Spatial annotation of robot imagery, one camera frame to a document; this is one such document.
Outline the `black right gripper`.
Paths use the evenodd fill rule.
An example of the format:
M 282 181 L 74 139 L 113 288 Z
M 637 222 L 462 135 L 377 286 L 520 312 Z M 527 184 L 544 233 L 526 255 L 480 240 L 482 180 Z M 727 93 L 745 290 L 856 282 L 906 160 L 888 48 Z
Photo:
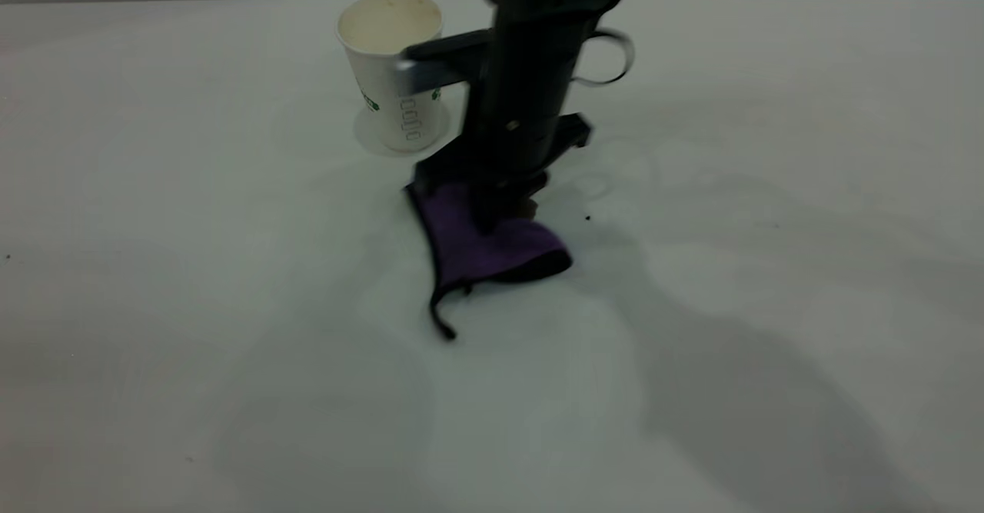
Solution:
M 494 0 L 489 29 L 414 46 L 414 91 L 468 86 L 460 134 L 419 162 L 414 182 L 431 191 L 470 185 L 481 234 L 502 218 L 533 221 L 538 175 L 550 153 L 580 48 L 594 27 L 594 0 Z

